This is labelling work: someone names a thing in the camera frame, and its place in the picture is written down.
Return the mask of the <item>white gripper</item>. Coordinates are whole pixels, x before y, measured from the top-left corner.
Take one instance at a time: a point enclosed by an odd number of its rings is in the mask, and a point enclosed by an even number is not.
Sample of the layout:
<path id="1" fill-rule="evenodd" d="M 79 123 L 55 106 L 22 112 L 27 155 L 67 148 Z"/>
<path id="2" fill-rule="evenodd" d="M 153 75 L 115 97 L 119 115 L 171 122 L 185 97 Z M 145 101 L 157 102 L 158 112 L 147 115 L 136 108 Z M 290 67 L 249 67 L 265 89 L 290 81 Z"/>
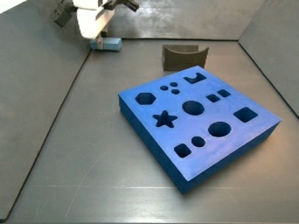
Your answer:
<path id="1" fill-rule="evenodd" d="M 104 38 L 108 33 L 104 28 L 115 15 L 114 10 L 106 10 L 108 0 L 72 0 L 78 8 L 79 31 L 86 39 L 96 39 L 98 49 L 104 49 Z"/>

